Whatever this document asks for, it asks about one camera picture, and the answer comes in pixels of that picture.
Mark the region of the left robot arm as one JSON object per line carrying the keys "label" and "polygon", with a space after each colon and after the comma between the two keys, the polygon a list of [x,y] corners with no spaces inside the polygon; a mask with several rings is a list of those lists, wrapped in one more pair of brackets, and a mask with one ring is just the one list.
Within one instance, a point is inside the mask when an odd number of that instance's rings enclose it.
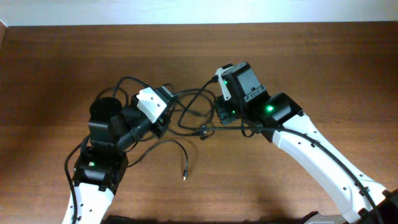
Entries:
{"label": "left robot arm", "polygon": [[106,216],[129,165],[127,152],[147,133],[161,138],[178,96],[167,87],[141,89],[125,104],[114,96],[98,97],[90,106],[89,135],[74,148],[79,154],[66,172],[70,199],[64,223],[134,223],[129,217]]}

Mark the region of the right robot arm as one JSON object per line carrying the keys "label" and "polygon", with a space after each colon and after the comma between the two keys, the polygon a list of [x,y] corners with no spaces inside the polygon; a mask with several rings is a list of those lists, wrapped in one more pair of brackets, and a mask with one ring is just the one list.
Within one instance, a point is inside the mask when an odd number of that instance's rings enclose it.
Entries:
{"label": "right robot arm", "polygon": [[291,97],[271,96],[247,62],[215,72],[220,122],[263,135],[293,157],[324,189],[347,223],[397,223],[397,191],[389,191],[354,166],[315,127]]}

